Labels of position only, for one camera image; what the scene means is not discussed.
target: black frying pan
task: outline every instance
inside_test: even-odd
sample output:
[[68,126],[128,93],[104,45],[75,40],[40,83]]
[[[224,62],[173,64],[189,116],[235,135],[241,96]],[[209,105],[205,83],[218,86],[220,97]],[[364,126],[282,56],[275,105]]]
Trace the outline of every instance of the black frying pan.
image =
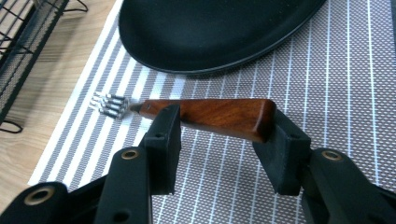
[[219,71],[255,59],[308,21],[325,0],[124,0],[120,39],[166,73]]

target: placemat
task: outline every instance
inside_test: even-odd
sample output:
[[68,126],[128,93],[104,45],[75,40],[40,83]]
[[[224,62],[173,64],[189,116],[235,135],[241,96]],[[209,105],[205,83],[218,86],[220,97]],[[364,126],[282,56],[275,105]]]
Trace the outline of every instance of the placemat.
[[[77,189],[136,146],[150,120],[88,108],[95,91],[144,99],[270,98],[312,138],[345,152],[376,185],[396,191],[395,50],[390,1],[332,1],[285,44],[212,75],[168,75],[120,42],[117,0],[35,168],[30,185]],[[182,129],[176,194],[153,197],[154,223],[304,223],[300,197],[274,194],[251,142]]]

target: wooden surface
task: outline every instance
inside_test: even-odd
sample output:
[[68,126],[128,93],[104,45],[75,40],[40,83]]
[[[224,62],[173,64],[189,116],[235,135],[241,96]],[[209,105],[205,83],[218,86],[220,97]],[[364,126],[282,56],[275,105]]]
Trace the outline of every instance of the wooden surface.
[[139,114],[154,119],[174,104],[183,124],[198,130],[265,142],[274,127],[276,104],[267,99],[147,100]]
[[[115,0],[83,0],[89,12],[58,21],[7,119],[24,127],[0,133],[0,212],[24,189],[64,111]],[[67,8],[80,7],[70,0]]]

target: wooden fork handle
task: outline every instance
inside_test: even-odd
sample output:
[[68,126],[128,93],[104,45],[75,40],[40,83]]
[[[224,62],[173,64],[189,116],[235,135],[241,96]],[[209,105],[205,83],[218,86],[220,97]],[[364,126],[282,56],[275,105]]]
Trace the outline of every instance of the wooden fork handle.
[[139,114],[154,119],[180,105],[182,124],[194,129],[265,142],[274,127],[276,104],[268,99],[146,100]]

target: wire rack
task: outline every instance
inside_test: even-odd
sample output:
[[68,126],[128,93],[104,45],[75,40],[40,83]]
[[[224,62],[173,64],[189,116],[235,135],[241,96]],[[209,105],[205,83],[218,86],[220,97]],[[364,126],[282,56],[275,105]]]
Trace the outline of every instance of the wire rack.
[[68,0],[0,0],[0,124]]

